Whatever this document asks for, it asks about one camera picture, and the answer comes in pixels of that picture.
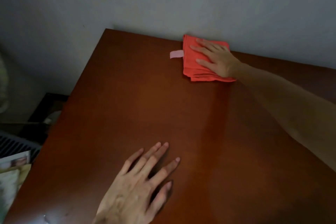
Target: forearm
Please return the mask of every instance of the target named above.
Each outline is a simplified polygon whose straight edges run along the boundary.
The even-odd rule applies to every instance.
[[[336,171],[336,106],[272,73],[237,64],[230,73],[295,140]]]

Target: brown tabletop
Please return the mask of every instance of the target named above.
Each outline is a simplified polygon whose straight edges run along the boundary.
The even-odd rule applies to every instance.
[[[190,82],[179,41],[105,30],[5,223],[91,223],[133,152],[180,156],[154,223],[335,223],[336,173],[239,82]],[[233,52],[336,102],[336,70]]]

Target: microfiber cloth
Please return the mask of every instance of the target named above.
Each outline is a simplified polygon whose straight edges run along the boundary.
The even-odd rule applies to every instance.
[[[224,45],[229,48],[229,44],[221,41],[210,41],[214,44]],[[204,66],[199,65],[196,59],[204,59],[211,62],[203,53],[196,52],[190,48],[190,45],[202,47],[196,42],[196,37],[190,35],[183,36],[183,74],[190,77],[192,82],[198,81],[221,81],[221,82],[234,82],[236,79],[231,77],[220,77]]]

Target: fingernail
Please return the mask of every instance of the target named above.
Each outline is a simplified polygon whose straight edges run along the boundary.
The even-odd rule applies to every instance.
[[[167,183],[167,189],[170,190],[172,182]]]

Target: hand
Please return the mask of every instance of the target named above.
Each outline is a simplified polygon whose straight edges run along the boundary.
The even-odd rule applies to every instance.
[[[203,59],[196,59],[198,64],[207,67],[221,77],[232,77],[232,67],[241,64],[241,62],[232,55],[227,47],[201,39],[196,39],[196,42],[203,47],[191,45],[190,48],[203,53],[212,61],[210,63]]]
[[[132,163],[141,156],[144,150],[138,150],[126,160],[103,197],[93,221],[94,224],[148,224],[153,220],[166,202],[172,182],[166,183],[149,205],[151,195],[180,162],[180,158],[176,158],[148,179],[149,172],[168,147],[168,143],[162,146],[160,142],[157,143],[139,159],[130,171]]]

